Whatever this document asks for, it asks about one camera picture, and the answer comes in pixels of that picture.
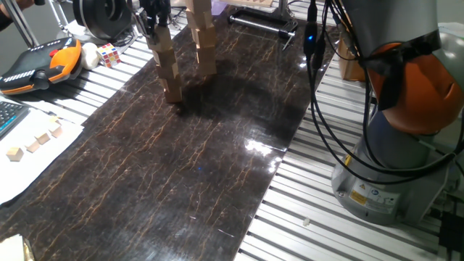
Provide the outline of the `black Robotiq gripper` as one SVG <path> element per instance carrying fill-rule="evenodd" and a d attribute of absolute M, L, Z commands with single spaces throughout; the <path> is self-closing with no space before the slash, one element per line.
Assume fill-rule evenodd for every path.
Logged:
<path fill-rule="evenodd" d="M 140 0 L 140 5 L 141 8 L 135 12 L 135 19 L 138 30 L 145 37 L 154 36 L 156 15 L 158 17 L 157 25 L 167 27 L 170 21 L 170 0 Z"/>

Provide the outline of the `operator hand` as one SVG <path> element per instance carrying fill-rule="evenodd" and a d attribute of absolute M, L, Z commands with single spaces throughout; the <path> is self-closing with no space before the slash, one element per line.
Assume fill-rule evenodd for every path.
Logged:
<path fill-rule="evenodd" d="M 16 3 L 18 5 L 18 7 L 21 9 L 21 10 L 24 10 L 24 9 L 27 9 L 31 6 L 33 6 L 35 4 L 34 0 L 16 0 Z M 6 7 L 1 4 L 1 12 L 8 18 L 10 18 L 10 14 L 8 13 Z"/>

